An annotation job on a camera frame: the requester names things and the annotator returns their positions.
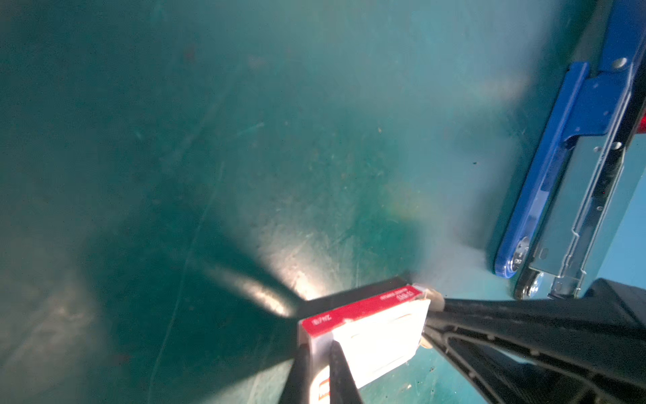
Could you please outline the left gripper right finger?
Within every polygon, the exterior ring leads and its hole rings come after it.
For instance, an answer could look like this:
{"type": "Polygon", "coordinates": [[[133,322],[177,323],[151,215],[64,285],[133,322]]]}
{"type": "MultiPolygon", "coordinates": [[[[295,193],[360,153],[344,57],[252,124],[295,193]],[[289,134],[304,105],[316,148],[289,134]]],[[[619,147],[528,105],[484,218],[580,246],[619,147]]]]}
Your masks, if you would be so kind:
{"type": "Polygon", "coordinates": [[[580,299],[448,299],[422,333],[489,403],[643,403],[645,291],[597,279],[580,299]]]}

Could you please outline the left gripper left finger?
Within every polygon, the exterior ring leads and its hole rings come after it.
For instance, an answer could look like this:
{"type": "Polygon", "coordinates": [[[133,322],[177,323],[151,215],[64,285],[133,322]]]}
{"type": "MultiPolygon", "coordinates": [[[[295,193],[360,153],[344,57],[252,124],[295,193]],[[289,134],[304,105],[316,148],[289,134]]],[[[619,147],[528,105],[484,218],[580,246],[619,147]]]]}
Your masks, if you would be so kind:
{"type": "Polygon", "coordinates": [[[279,403],[363,403],[349,363],[338,341],[324,355],[323,368],[307,343],[299,345],[279,403]]]}

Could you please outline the red white staple box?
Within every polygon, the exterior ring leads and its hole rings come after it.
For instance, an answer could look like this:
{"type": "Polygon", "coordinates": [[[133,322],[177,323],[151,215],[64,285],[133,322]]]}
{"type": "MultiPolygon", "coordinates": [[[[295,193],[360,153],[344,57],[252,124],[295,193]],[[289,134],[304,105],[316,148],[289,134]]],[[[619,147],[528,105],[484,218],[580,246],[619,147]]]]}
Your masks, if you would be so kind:
{"type": "Polygon", "coordinates": [[[404,284],[299,321],[298,344],[307,343],[321,370],[324,355],[338,341],[359,388],[403,365],[418,347],[430,311],[442,311],[444,297],[417,284],[404,284]]]}

